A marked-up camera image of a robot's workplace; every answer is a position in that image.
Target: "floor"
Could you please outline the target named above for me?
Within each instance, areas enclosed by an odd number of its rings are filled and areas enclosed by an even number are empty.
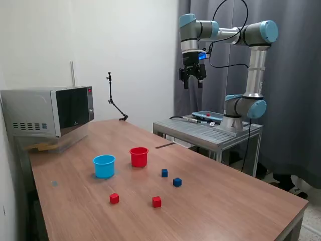
[[[307,183],[298,180],[296,177],[292,177],[292,180],[301,190],[308,194],[309,204],[304,213],[303,223],[321,231],[321,190],[311,188]],[[263,181],[270,183],[275,180],[272,174],[269,174]],[[299,241],[321,241],[321,237],[302,227]]]

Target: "wire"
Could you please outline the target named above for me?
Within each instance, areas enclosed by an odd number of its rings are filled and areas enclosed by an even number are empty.
[[[183,119],[182,116],[172,116],[170,119],[173,119],[173,118],[181,118],[181,119]]]
[[[244,164],[245,164],[245,160],[246,160],[246,156],[247,156],[247,151],[249,150],[249,142],[250,142],[250,135],[251,135],[251,124],[252,124],[252,119],[250,119],[249,135],[247,137],[246,150],[245,150],[245,154],[244,154],[244,158],[243,158],[243,165],[242,165],[241,172],[243,172],[243,168],[244,168]]]
[[[213,14],[213,18],[212,18],[213,21],[214,21],[214,17],[215,17],[215,15],[216,15],[218,9],[219,9],[219,8],[223,5],[223,3],[225,3],[226,1],[227,1],[227,0],[222,1],[222,2],[218,5],[218,7],[216,8],[216,10],[215,10],[215,12],[214,12],[214,14]],[[225,39],[220,39],[220,40],[213,41],[213,42],[210,43],[210,45],[209,45],[209,51],[208,51],[208,53],[210,53],[209,63],[210,63],[210,65],[211,65],[212,67],[214,67],[214,68],[227,68],[227,67],[232,67],[232,66],[237,66],[237,65],[243,65],[243,66],[245,66],[246,68],[249,68],[249,66],[248,66],[247,64],[230,64],[230,65],[225,65],[225,66],[214,66],[214,65],[211,63],[211,56],[212,56],[212,51],[213,51],[213,45],[214,45],[215,43],[217,43],[217,42],[225,41],[225,40],[228,40],[228,39],[231,39],[231,38],[235,37],[236,35],[238,35],[238,34],[244,29],[244,27],[245,27],[245,25],[246,25],[247,19],[248,19],[248,17],[249,17],[249,8],[248,8],[248,6],[247,6],[247,4],[246,4],[246,2],[245,2],[244,0],[241,0],[241,1],[242,1],[242,3],[245,5],[245,8],[246,8],[246,18],[245,18],[245,21],[244,21],[243,26],[239,29],[239,31],[238,31],[236,34],[234,34],[234,35],[232,35],[232,36],[230,36],[230,37],[228,37],[228,38],[225,38]]]

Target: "gray curtain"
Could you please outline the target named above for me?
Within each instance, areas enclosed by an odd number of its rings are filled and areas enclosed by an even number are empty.
[[[194,13],[197,19],[211,20],[222,0],[180,1],[180,14]],[[274,173],[296,175],[321,188],[321,22],[320,0],[245,0],[248,23],[273,20],[279,38],[267,53],[263,94],[265,115],[257,120],[264,125],[260,163]],[[222,28],[240,27],[246,10],[240,0],[223,4],[215,17]],[[248,63],[250,50],[243,46],[217,43],[212,63],[226,65]],[[182,66],[178,44],[177,69]],[[175,85],[177,115],[193,111],[223,112],[226,94],[245,91],[247,70],[244,66],[215,69],[206,61],[207,78],[203,89],[195,81],[184,90]]]

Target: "microwave oven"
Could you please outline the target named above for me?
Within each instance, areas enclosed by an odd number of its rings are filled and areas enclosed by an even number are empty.
[[[91,86],[0,93],[7,132],[16,137],[62,137],[94,119]]]

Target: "wooden table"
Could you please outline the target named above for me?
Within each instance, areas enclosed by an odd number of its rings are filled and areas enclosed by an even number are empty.
[[[306,200],[177,144],[155,148],[169,143],[109,120],[90,123],[88,136],[62,154],[30,154],[50,241],[297,240]],[[145,168],[131,166],[136,146],[149,148]],[[101,154],[116,156],[110,179],[95,178],[92,159]]]

